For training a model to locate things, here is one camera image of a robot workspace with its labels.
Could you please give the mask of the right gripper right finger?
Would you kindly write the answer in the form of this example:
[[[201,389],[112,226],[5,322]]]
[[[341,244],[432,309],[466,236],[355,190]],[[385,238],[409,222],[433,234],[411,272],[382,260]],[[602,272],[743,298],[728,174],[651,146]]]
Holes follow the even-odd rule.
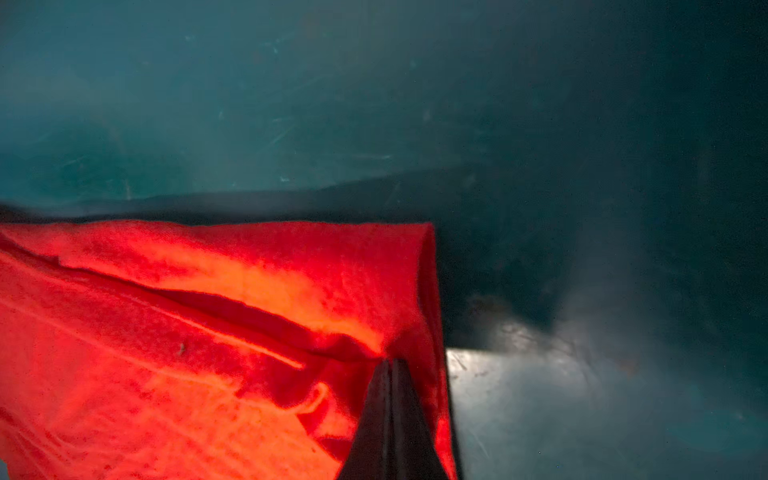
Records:
[[[398,480],[447,480],[407,363],[391,370],[392,466]]]

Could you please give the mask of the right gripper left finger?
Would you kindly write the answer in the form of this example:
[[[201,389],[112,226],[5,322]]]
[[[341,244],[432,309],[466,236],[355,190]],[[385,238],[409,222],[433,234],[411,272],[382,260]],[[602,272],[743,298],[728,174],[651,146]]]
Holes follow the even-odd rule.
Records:
[[[389,361],[376,366],[369,382],[358,427],[338,480],[392,478],[392,368]]]

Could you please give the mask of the red t-shirt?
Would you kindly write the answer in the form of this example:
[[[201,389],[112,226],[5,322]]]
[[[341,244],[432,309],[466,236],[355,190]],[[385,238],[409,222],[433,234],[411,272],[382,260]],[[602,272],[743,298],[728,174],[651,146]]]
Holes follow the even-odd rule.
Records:
[[[428,223],[1,227],[13,479],[337,479],[397,359],[453,479]]]

